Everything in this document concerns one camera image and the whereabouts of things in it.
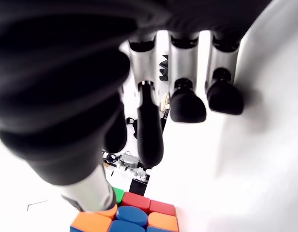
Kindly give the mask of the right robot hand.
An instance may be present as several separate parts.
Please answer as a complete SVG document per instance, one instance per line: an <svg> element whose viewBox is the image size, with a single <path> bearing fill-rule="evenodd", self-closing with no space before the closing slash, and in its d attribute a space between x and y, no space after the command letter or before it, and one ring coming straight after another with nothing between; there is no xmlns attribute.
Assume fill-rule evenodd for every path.
<svg viewBox="0 0 298 232"><path fill-rule="evenodd" d="M0 0L0 139L82 212L111 209L101 151L126 144L122 86L140 95L138 154L164 152L155 102L155 45L169 33L171 119L206 119L196 95L199 33L211 36L205 90L212 111L239 115L234 87L240 41L267 0Z"/></svg>

